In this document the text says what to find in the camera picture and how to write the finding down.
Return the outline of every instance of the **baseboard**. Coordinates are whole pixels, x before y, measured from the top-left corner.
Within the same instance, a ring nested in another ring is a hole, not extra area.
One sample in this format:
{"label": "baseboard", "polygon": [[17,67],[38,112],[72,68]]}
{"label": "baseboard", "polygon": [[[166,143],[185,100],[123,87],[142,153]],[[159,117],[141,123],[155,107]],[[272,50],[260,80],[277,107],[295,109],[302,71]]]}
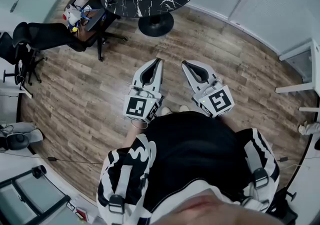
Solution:
{"label": "baseboard", "polygon": [[230,21],[228,17],[226,17],[226,16],[224,16],[224,15],[218,13],[218,12],[215,12],[213,10],[206,9],[205,7],[194,5],[192,3],[187,3],[185,6],[191,8],[191,9],[197,10],[199,12],[205,13],[207,15],[210,15],[212,17],[215,17],[216,19],[221,20],[221,21],[223,21],[225,23],[228,23],[229,25],[237,28],[238,30],[240,30],[240,31],[248,34],[249,36],[253,37],[254,39],[258,40],[259,42],[264,44],[266,47],[268,47],[272,51],[274,51],[278,56],[281,55],[281,53],[276,48],[274,48],[272,45],[270,45],[269,43],[265,42],[263,39],[261,39],[260,37],[258,37],[254,33],[250,32],[249,30],[247,30],[247,29],[245,29],[243,27],[240,27],[238,24],[234,23],[233,21]]}

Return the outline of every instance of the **chair base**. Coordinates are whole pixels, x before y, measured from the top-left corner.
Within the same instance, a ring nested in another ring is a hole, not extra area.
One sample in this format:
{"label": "chair base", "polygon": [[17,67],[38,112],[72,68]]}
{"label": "chair base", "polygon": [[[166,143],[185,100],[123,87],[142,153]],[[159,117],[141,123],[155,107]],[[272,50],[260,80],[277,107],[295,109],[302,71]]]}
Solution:
{"label": "chair base", "polygon": [[36,72],[36,67],[37,65],[42,62],[42,61],[47,61],[48,58],[47,57],[43,57],[39,60],[36,61],[36,51],[34,51],[35,54],[33,55],[32,59],[31,59],[31,62],[30,62],[30,65],[29,65],[29,69],[28,69],[28,85],[29,86],[32,86],[32,83],[31,83],[31,78],[32,78],[32,75],[35,76],[36,80],[38,81],[39,84],[42,83],[42,80],[40,79],[39,75],[37,74]]}
{"label": "chair base", "polygon": [[139,19],[139,30],[149,37],[160,37],[169,33],[174,27],[174,18],[170,13],[143,17]]}
{"label": "chair base", "polygon": [[113,34],[109,32],[103,32],[101,36],[97,39],[97,45],[98,45],[98,60],[100,62],[104,61],[104,58],[102,57],[102,46],[106,44],[107,38],[115,38],[115,39],[121,39],[124,42],[128,41],[128,38],[122,35]]}
{"label": "chair base", "polygon": [[6,82],[6,77],[14,77],[14,76],[15,76],[15,73],[6,73],[6,70],[4,70],[2,82],[3,83]]}

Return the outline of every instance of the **chair armrest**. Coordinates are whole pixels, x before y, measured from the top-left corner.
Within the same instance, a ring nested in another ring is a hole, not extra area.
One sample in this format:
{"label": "chair armrest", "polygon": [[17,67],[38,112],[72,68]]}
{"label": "chair armrest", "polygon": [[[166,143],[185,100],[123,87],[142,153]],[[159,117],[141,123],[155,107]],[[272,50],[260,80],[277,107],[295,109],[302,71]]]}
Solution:
{"label": "chair armrest", "polygon": [[75,4],[76,0],[69,0],[69,2],[66,4],[64,10],[66,10],[67,8],[70,8],[70,5],[73,5]]}
{"label": "chair armrest", "polygon": [[89,20],[89,22],[85,25],[85,30],[90,31],[93,27],[99,23],[102,17],[105,15],[106,10],[104,8],[99,9],[96,14]]}

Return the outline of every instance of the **strap buckle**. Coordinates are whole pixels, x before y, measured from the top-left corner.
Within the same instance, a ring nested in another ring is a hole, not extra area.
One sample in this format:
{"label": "strap buckle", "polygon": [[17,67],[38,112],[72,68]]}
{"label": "strap buckle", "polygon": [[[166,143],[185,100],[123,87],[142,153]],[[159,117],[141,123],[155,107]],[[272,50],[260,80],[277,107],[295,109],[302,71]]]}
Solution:
{"label": "strap buckle", "polygon": [[268,185],[269,176],[264,168],[258,168],[253,172],[253,185],[256,190]]}
{"label": "strap buckle", "polygon": [[111,213],[123,215],[125,213],[124,198],[121,195],[113,194],[109,199],[108,207]]}

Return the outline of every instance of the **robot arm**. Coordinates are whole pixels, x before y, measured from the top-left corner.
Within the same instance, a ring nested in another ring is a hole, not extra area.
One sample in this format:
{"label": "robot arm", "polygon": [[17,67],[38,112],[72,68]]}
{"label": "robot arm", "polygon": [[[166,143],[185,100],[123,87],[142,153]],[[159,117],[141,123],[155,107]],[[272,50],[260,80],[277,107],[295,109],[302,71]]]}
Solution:
{"label": "robot arm", "polygon": [[194,91],[193,101],[209,117],[221,116],[235,105],[228,86],[223,86],[212,67],[196,60],[184,60],[182,69]]}
{"label": "robot arm", "polygon": [[123,114],[126,117],[151,122],[163,99],[159,92],[162,74],[163,61],[159,58],[148,61],[136,71],[129,94],[124,98]]}

